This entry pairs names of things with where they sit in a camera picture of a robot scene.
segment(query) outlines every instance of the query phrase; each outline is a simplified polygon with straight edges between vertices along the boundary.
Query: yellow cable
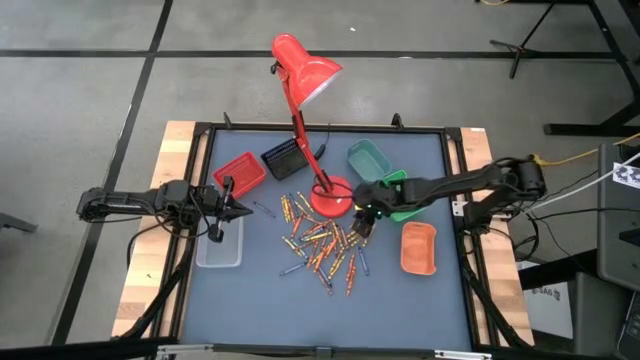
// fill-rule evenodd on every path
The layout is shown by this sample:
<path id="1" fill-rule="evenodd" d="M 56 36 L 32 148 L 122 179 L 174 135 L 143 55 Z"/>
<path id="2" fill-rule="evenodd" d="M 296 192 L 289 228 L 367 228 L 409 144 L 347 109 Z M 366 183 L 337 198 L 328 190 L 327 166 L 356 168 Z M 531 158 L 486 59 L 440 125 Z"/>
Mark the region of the yellow cable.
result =
<path id="1" fill-rule="evenodd" d="M 633 140 L 633 139 L 638 138 L 638 137 L 640 137 L 640 133 L 637 133 L 635 135 L 629 136 L 626 139 L 622 139 L 622 140 L 620 140 L 618 142 L 615 142 L 615 143 L 613 143 L 613 145 L 624 144 L 627 141 Z M 542 159 L 538 154 L 533 154 L 533 160 L 536 163 L 538 163 L 538 165 L 540 165 L 540 166 L 557 166 L 557 165 L 566 164 L 566 163 L 571 162 L 573 160 L 581 159 L 583 157 L 589 156 L 591 154 L 595 154 L 597 152 L 598 152 L 598 149 L 593 149 L 593 150 L 589 150 L 589 151 L 587 151 L 585 153 L 582 153 L 580 155 L 572 156 L 570 158 L 566 158 L 566 159 L 560 160 L 560 161 L 546 161 L 546 160 Z"/>
<path id="2" fill-rule="evenodd" d="M 504 5 L 504 4 L 508 3 L 509 1 L 511 1 L 511 0 L 500 0 L 500 1 L 497 1 L 497 2 L 489 2 L 487 0 L 480 0 L 480 2 L 482 2 L 483 4 L 491 5 L 491 6 Z"/>

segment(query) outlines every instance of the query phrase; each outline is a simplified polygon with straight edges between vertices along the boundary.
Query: concrete floor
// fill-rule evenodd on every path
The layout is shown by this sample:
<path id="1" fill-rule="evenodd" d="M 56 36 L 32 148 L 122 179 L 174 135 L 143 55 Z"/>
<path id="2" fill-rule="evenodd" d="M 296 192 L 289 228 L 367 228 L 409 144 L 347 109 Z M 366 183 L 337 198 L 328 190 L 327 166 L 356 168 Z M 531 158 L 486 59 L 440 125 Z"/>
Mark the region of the concrete floor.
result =
<path id="1" fill-rule="evenodd" d="M 0 49 L 139 49 L 153 36 L 162 0 L 3 0 Z M 629 57 L 640 39 L 616 1 L 599 2 Z M 311 49 L 494 51 L 519 42 L 543 5 L 489 7 L 471 0 L 181 0 L 161 49 L 269 49 L 278 32 Z M 558 6 L 530 46 L 604 51 L 586 8 Z M 612 62 L 526 61 L 515 80 L 500 60 L 337 59 L 344 74 L 310 104 L 308 122 L 487 128 L 494 157 L 539 153 L 561 159 L 611 139 L 547 137 L 546 122 L 598 123 L 631 99 Z M 0 233 L 0 347 L 47 342 L 85 224 L 81 192 L 104 179 L 143 59 L 0 58 L 0 211 L 40 224 Z M 147 188 L 168 120 L 288 121 L 272 59 L 157 59 L 117 188 Z M 545 171 L 551 190 L 596 168 L 595 158 Z M 592 207 L 595 188 L 547 212 Z M 595 245 L 595 215 L 549 221 L 569 252 Z M 136 223 L 105 227 L 70 341 L 104 340 L 125 278 Z M 515 239 L 531 234 L 514 220 Z M 564 254 L 543 230 L 536 256 Z"/>

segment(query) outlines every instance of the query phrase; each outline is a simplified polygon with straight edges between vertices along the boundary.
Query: metal clamp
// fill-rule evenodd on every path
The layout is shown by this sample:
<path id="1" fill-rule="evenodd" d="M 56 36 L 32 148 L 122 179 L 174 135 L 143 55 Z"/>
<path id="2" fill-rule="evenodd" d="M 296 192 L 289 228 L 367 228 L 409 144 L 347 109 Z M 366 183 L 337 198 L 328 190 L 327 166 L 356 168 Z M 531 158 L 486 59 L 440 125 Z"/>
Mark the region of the metal clamp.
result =
<path id="1" fill-rule="evenodd" d="M 400 114 L 393 114 L 393 118 L 391 118 L 391 126 L 395 126 L 399 131 L 404 130 L 404 124 L 402 124 L 402 118 L 400 117 Z"/>
<path id="2" fill-rule="evenodd" d="M 472 353 L 463 351 L 435 350 L 436 359 L 449 360 L 491 360 L 491 354 Z"/>
<path id="3" fill-rule="evenodd" d="M 227 115 L 227 112 L 223 112 L 222 113 L 222 117 L 224 118 L 224 124 L 227 127 L 227 130 L 231 130 L 233 128 L 233 124 L 231 123 L 231 119 L 229 118 L 229 115 Z"/>
<path id="4" fill-rule="evenodd" d="M 467 201 L 452 201 L 451 202 L 451 210 L 453 211 L 453 216 L 455 217 L 464 217 L 464 206 L 467 205 Z M 503 219 L 508 220 L 511 219 L 511 215 L 505 213 L 495 213 L 493 214 L 494 219 Z"/>
<path id="5" fill-rule="evenodd" d="M 157 356 L 213 352 L 213 344 L 196 345 L 162 345 L 158 346 Z"/>
<path id="6" fill-rule="evenodd" d="M 318 346 L 316 348 L 316 359 L 333 358 L 333 350 L 330 347 Z"/>

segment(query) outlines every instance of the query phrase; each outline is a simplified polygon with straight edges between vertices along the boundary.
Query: lamp arm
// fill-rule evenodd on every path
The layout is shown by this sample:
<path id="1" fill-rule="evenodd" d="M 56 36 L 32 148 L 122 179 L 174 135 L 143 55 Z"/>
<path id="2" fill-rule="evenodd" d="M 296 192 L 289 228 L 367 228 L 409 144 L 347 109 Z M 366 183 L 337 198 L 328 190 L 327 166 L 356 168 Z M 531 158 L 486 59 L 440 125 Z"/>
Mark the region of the lamp arm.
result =
<path id="1" fill-rule="evenodd" d="M 331 189 L 333 189 L 333 185 L 311 152 L 311 144 L 309 144 L 307 133 L 304 130 L 304 119 L 302 118 L 302 113 L 295 106 L 293 99 L 291 98 L 291 93 L 289 91 L 289 76 L 280 66 L 277 67 L 277 71 L 280 76 L 280 80 L 282 80 L 282 88 L 284 90 L 285 98 L 287 99 L 287 105 L 289 105 L 289 111 L 291 112 L 291 120 L 293 121 L 293 132 L 295 134 L 296 143 L 302 151 L 305 159 L 307 159 L 311 169 L 313 169 L 313 172 L 318 177 L 318 181 L 322 189 L 325 192 L 330 192 Z"/>

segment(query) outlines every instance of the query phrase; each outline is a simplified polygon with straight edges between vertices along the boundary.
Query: black basket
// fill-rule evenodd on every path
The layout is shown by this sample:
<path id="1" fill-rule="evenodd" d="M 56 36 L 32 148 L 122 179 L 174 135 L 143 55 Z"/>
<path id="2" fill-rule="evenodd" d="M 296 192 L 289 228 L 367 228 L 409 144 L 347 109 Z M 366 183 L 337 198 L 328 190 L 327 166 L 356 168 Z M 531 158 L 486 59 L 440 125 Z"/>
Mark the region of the black basket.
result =
<path id="1" fill-rule="evenodd" d="M 289 139 L 260 155 L 269 171 L 278 180 L 309 165 L 295 139 Z"/>

